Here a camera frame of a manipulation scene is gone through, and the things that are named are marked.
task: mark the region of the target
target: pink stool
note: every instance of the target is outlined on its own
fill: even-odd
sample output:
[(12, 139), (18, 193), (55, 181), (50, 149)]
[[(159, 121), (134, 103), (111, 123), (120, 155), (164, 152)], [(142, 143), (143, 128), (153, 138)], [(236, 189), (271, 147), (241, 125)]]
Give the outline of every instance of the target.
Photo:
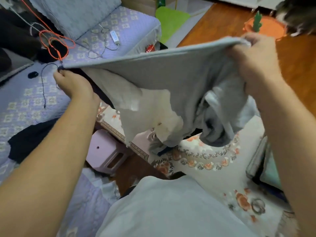
[[(115, 140), (106, 130), (98, 130), (92, 135), (86, 161), (96, 171), (113, 175), (117, 168), (132, 153), (132, 150)], [(108, 168), (108, 165), (118, 155), (122, 155), (122, 158), (115, 166)]]

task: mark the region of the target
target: red cable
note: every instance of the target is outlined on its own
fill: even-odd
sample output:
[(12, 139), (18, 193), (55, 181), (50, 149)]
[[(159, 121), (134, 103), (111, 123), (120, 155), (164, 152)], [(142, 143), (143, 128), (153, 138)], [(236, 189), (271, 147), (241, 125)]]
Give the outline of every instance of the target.
[[(22, 1), (22, 2), (26, 5), (26, 7), (37, 17), (37, 19), (39, 19), (39, 20), (48, 28), (48, 30), (42, 30), (42, 31), (39, 32), (39, 39), (40, 39), (40, 42), (42, 43), (42, 45), (47, 48), (49, 54), (50, 54), (54, 59), (57, 59), (57, 60), (62, 61), (62, 59), (64, 59), (66, 56), (68, 56), (68, 54), (69, 54), (69, 49), (75, 48), (76, 43), (75, 43), (72, 39), (70, 39), (70, 38), (68, 38), (68, 37), (65, 37), (65, 36), (62, 36), (62, 35), (59, 35), (59, 34), (53, 32), (53, 30), (52, 30), (41, 18), (39, 18), (38, 15), (36, 15), (35, 12), (33, 12), (33, 10), (26, 4), (26, 2), (25, 2), (24, 0), (21, 0), (21, 1)], [(49, 33), (49, 34), (51, 34), (51, 35), (53, 34), (53, 35), (55, 35), (55, 36), (57, 36), (57, 37), (52, 37), (52, 36), (51, 36), (49, 39), (47, 39), (46, 36), (43, 34), (43, 33), (46, 33), (46, 32)], [(53, 47), (54, 50), (57, 52), (58, 58), (53, 56), (53, 54), (51, 53), (49, 47), (43, 42), (42, 36), (44, 36), (44, 37), (48, 40), (49, 45), (50, 45), (51, 47)], [(67, 39), (67, 40), (69, 40), (69, 41), (72, 41), (72, 43), (73, 43), (74, 45), (73, 45), (73, 46), (68, 46), (64, 39)], [(65, 54), (64, 56), (61, 56), (60, 52), (51, 44), (51, 42), (52, 42), (53, 40), (56, 40), (56, 41), (60, 42), (64, 47), (66, 47), (67, 52), (66, 52), (66, 54)]]

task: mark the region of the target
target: black cable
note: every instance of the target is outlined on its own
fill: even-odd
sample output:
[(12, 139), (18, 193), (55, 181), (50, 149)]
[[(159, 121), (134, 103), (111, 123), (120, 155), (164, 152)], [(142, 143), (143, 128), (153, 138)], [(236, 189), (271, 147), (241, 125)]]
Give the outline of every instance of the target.
[(44, 108), (46, 108), (46, 98), (45, 98), (45, 93), (44, 93), (43, 71), (44, 71), (44, 69), (45, 69), (47, 66), (49, 66), (49, 65), (51, 65), (51, 64), (55, 65), (55, 66), (58, 68), (58, 65), (57, 65), (57, 64), (55, 64), (55, 63), (48, 63), (46, 66), (44, 66), (44, 67), (42, 68), (42, 71), (41, 71), (41, 73), (40, 73), (40, 77), (41, 77), (41, 80), (42, 80), (42, 86), (43, 86)]

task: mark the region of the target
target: grey cloth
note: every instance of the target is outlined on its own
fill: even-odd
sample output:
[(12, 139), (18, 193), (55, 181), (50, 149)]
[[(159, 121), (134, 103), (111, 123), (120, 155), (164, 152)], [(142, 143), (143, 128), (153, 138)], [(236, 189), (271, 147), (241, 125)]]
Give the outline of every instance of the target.
[(191, 177), (143, 178), (109, 209), (96, 237), (255, 237)]
[(121, 0), (30, 0), (65, 36), (77, 40), (105, 19)]
[[(250, 45), (244, 39), (227, 37), (199, 45), (103, 59), (97, 64), (67, 63), (64, 67), (105, 69), (136, 87), (168, 90), (171, 108), (182, 118), (183, 126), (163, 143), (176, 146), (199, 128), (203, 130), (201, 141), (219, 147), (229, 143), (236, 132), (259, 114), (253, 98), (244, 93), (244, 82), (234, 61), (226, 55), (226, 48), (235, 44)], [(98, 70), (87, 74), (98, 82), (107, 78), (100, 76)]]

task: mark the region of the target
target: white remote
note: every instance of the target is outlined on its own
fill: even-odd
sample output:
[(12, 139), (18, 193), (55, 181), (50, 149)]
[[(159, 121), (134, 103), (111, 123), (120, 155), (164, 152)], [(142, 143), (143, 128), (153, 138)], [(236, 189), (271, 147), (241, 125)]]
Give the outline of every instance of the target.
[(115, 32), (115, 31), (110, 31), (110, 35), (111, 35), (111, 37), (112, 37), (112, 39), (113, 39), (113, 41), (114, 41), (114, 43), (115, 43), (116, 45), (121, 44), (120, 41), (119, 41), (118, 36), (116, 35), (116, 32)]

